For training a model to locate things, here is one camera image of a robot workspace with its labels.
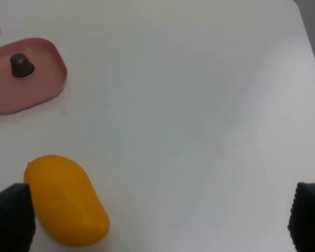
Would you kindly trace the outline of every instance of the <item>black textured pad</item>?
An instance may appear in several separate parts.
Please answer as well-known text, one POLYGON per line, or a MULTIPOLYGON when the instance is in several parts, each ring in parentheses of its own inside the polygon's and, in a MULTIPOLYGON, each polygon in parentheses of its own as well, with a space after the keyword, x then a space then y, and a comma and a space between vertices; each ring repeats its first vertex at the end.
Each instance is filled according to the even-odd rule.
POLYGON ((27 252, 35 233, 29 185, 14 184, 0 193, 0 252, 27 252))
POLYGON ((315 252, 315 184, 298 184, 288 229, 298 252, 315 252))

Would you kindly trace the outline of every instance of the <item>mango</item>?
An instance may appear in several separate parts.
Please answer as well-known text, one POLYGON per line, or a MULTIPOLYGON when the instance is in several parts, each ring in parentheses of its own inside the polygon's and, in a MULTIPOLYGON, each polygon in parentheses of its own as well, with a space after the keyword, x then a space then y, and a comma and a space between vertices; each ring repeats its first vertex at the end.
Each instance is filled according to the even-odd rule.
POLYGON ((24 180, 38 218, 58 242, 82 247, 107 235, 108 215, 86 172, 73 160, 42 156, 28 163, 24 180))

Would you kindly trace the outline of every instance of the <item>pink tray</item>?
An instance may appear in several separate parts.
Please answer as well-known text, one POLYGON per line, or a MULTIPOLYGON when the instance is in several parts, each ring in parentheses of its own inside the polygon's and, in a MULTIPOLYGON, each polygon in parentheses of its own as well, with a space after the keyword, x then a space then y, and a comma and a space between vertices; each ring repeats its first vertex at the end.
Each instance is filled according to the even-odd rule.
POLYGON ((0 114, 14 113, 60 94, 67 68, 55 45, 42 38, 27 38, 0 47, 0 114), (35 66, 33 75, 17 79, 12 75, 10 57, 23 53, 35 66))

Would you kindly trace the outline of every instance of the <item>yellow mango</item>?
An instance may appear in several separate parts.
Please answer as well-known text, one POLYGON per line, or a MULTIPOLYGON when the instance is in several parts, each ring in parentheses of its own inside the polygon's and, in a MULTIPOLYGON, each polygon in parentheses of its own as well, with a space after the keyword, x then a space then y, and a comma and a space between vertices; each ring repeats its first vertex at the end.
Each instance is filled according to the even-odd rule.
POLYGON ((25 183, 38 218, 55 240, 82 247, 108 233, 107 213, 76 162, 57 155, 40 157, 28 163, 25 183))

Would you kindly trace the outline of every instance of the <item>white table surface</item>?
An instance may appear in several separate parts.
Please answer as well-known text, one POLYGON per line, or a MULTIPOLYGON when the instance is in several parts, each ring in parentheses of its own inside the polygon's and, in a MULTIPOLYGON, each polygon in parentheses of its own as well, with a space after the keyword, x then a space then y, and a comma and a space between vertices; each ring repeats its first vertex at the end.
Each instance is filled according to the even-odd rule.
POLYGON ((294 251, 295 186, 315 182, 315 60, 292 0, 0 0, 0 45, 52 41, 54 100, 0 116, 0 191, 28 161, 85 168, 111 231, 31 252, 294 251))

